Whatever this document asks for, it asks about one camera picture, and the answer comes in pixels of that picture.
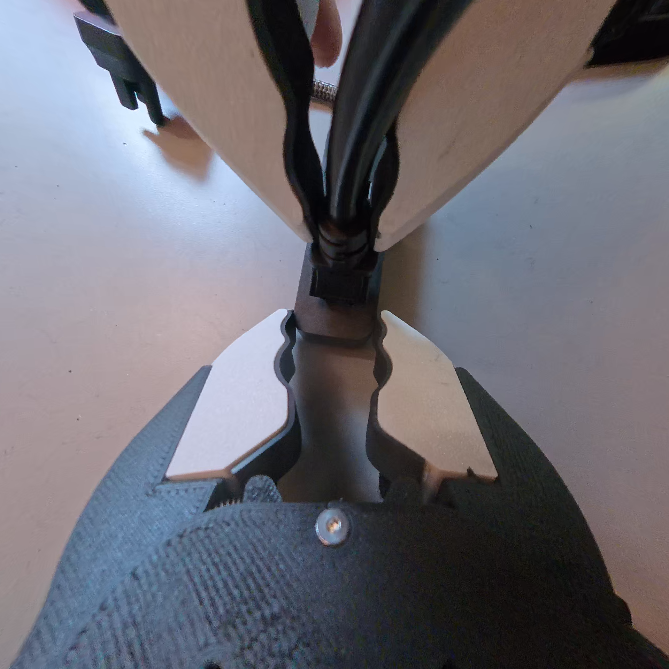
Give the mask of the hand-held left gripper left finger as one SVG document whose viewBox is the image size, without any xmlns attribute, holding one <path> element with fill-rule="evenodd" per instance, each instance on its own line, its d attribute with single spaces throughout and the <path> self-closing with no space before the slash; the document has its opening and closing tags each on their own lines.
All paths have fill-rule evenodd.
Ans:
<svg viewBox="0 0 669 669">
<path fill-rule="evenodd" d="M 290 381 L 294 313 L 280 308 L 213 362 L 165 476 L 171 481 L 279 481 L 297 463 L 302 436 Z"/>
</svg>

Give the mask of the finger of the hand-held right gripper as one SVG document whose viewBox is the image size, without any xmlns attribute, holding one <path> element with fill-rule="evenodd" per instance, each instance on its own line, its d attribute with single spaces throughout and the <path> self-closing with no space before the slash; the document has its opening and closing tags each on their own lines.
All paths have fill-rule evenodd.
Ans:
<svg viewBox="0 0 669 669">
<path fill-rule="evenodd" d="M 424 65 L 396 124 L 384 252 L 503 153 L 576 76 L 615 1 L 473 1 Z"/>
<path fill-rule="evenodd" d="M 108 1 L 189 124 L 303 241 L 323 198 L 310 131 L 319 1 Z"/>
</svg>

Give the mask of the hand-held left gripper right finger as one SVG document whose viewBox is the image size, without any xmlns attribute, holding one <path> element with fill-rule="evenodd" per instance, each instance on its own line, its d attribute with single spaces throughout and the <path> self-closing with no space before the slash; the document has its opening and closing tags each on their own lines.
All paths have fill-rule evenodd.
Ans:
<svg viewBox="0 0 669 669">
<path fill-rule="evenodd" d="M 444 482 L 498 472 L 456 368 L 389 310 L 379 314 L 365 449 L 381 480 Z"/>
</svg>

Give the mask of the person's right hand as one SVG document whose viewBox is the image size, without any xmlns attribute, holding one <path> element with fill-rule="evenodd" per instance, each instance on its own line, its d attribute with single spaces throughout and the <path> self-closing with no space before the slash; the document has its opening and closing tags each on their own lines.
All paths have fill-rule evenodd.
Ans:
<svg viewBox="0 0 669 669">
<path fill-rule="evenodd" d="M 343 30 L 336 1 L 319 1 L 311 37 L 314 64 L 330 68 L 337 61 L 343 46 Z"/>
</svg>

